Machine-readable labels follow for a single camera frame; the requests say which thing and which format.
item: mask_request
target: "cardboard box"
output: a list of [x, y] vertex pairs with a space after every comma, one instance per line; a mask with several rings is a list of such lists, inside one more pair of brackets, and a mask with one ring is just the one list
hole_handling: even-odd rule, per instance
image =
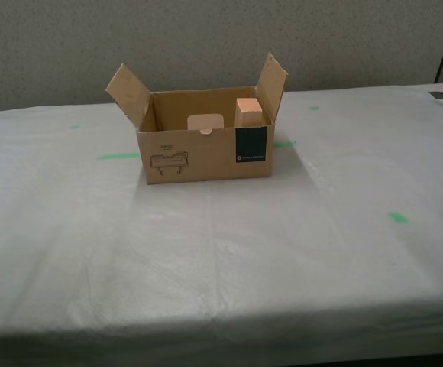
[[[122, 64], [106, 91], [136, 129], [148, 184], [269, 177], [286, 77], [268, 54], [256, 86], [151, 92]], [[237, 98], [257, 98], [265, 125], [235, 128]]]

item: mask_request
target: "box flap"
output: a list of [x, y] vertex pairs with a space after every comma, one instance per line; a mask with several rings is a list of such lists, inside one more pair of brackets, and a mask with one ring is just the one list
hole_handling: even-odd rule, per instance
[[150, 90], [122, 64], [106, 92], [116, 101], [135, 128], [139, 128], [147, 113]]
[[269, 115], [272, 122], [276, 121], [277, 113], [280, 109], [287, 76], [288, 73], [279, 65], [272, 53], [269, 52], [255, 90], [260, 105]]

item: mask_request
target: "green tape mark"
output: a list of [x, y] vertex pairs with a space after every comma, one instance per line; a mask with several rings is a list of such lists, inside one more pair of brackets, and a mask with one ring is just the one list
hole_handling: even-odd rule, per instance
[[390, 216], [390, 218], [397, 223], [400, 224], [408, 223], [408, 218], [406, 218], [406, 216], [404, 216], [400, 212], [390, 212], [388, 213], [388, 216]]
[[295, 141], [279, 141], [277, 143], [274, 143], [274, 147], [276, 148], [286, 148], [286, 147], [294, 147], [296, 144]]
[[106, 161], [109, 159], [125, 159], [125, 158], [139, 158], [140, 153], [124, 153], [124, 154], [109, 154], [109, 155], [102, 155], [101, 157], [98, 157], [100, 161]]

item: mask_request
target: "black label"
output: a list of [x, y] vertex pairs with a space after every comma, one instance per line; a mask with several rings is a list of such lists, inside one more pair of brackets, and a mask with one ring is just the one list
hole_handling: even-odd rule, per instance
[[267, 127], [236, 128], [237, 162], [260, 162], [266, 160]]

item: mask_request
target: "table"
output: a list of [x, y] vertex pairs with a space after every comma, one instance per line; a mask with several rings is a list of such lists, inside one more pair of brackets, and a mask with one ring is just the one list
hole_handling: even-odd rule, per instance
[[0, 365], [443, 352], [429, 90], [285, 93], [271, 178], [153, 186], [114, 104], [0, 112]]

